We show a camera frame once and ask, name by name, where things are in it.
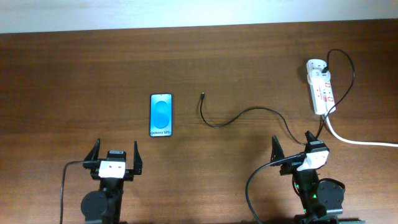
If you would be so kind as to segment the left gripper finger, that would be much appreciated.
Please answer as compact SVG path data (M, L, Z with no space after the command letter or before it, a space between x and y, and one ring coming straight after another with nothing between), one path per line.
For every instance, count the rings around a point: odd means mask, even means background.
M86 155L84 158L84 161L97 161L98 160L98 155L100 151L100 138L98 138L95 142L95 145L93 146L92 150Z
M142 166L143 162L141 156L139 154L137 141L134 142L134 161L133 161L133 174L141 175L142 174Z

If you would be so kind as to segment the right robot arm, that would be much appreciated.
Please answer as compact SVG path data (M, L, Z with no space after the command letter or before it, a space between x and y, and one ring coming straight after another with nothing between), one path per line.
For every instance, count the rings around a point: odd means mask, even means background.
M294 217L294 223L338 223L338 215L343 213L345 185L318 177L317 170L326 164L330 150L310 131L305 136L304 151L289 157L284 156L277 137L273 136L271 163L280 167L280 175L292 175L304 210L304 214Z

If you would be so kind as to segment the white power strip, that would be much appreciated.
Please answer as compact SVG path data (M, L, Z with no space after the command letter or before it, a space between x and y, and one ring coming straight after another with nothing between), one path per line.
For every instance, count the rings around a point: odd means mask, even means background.
M313 109L317 115L326 115L328 112L333 113L336 108L335 98L331 88L330 76L311 77L307 75L310 86Z

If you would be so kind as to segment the blue screen Galaxy smartphone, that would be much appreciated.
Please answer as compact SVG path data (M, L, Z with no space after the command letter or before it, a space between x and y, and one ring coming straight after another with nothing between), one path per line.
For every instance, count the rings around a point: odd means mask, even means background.
M173 97L171 93L150 96L150 136L169 137L173 133Z

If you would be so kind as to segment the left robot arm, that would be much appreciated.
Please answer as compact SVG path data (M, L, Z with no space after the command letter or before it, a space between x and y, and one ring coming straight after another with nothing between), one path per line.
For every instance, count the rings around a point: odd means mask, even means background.
M83 167L90 170L93 180L99 181L99 189L87 193L81 201L81 212L85 223L119 223L124 183L132 182L142 174L143 162L134 143L133 168L126 167L127 154L124 151L108 151L106 158L100 159L101 141L95 142L92 150L83 160Z

